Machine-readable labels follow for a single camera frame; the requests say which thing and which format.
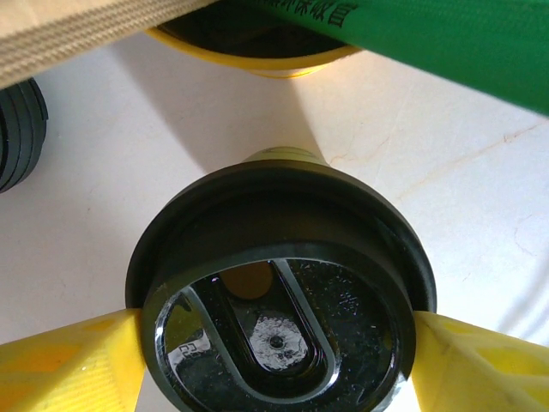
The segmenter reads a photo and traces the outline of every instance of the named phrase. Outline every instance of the yellow rim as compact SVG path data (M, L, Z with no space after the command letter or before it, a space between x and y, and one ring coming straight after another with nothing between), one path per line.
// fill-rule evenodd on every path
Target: yellow rim
M227 66L239 67L245 70L303 69L333 62L338 58L343 58L359 51L356 47L345 45L334 50L299 58L241 58L230 54L201 49L181 39L177 39L157 27L150 28L146 33L165 45L169 45L180 52L190 54L196 58L202 58L209 62L225 64Z

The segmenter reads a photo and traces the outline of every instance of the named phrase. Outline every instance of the white floor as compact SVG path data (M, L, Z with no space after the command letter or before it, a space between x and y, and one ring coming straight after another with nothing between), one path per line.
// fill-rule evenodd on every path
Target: white floor
M37 81L44 153L0 195L0 342L122 308L130 255L164 204L285 144L317 145L408 218L439 313L549 345L549 119L365 51L276 81L144 34ZM414 408L408 391L390 410ZM175 409L146 377L137 410Z

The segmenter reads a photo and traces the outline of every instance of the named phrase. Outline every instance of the green fabric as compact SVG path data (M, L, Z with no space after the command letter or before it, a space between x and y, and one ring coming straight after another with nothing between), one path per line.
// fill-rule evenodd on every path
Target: green fabric
M549 0L242 0L549 114Z

